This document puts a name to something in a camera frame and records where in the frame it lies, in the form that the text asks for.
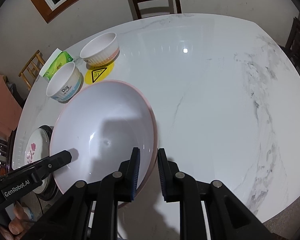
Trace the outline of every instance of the white marble table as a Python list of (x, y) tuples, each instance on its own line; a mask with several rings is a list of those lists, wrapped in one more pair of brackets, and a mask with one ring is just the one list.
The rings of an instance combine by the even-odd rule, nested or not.
[[(116, 32), (120, 55), (106, 79), (131, 83), (152, 105), (159, 147), (195, 179), (223, 181), (262, 221), (300, 196), (300, 77), (255, 23), (220, 15), (167, 15)], [(67, 49), (80, 71), (83, 46)], [(39, 78), (23, 109), (14, 157), (31, 133), (53, 126), (64, 104)], [(13, 168), (23, 165), (14, 158)], [(179, 207), (165, 203), (157, 168), (136, 200), (119, 210), (126, 239), (176, 239)]]

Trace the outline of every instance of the wall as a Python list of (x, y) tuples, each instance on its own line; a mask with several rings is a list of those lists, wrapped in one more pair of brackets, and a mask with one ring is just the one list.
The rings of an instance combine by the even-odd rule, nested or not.
[[(278, 44), (285, 45), (298, 10), (290, 0), (181, 0), (184, 13), (214, 13), (256, 22)], [(26, 97), (18, 73), (39, 49), (47, 59), (101, 30), (133, 20), (128, 0), (80, 0), (49, 24), (30, 0), (6, 0), (0, 8), (0, 73)]]

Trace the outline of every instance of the screw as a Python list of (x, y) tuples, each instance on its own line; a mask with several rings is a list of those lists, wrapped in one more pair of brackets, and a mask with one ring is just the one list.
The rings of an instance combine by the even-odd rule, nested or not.
[(114, 178), (120, 178), (122, 176), (122, 173), (120, 171), (115, 171), (114, 173), (112, 173), (112, 176)]
[(83, 180), (79, 180), (75, 183), (75, 186), (78, 188), (84, 187), (86, 183)]
[(220, 180), (214, 180), (212, 182), (212, 185), (215, 187), (221, 187), (222, 186), (222, 182)]
[(183, 179), (185, 177), (185, 174), (183, 172), (177, 172), (175, 175), (178, 179)]

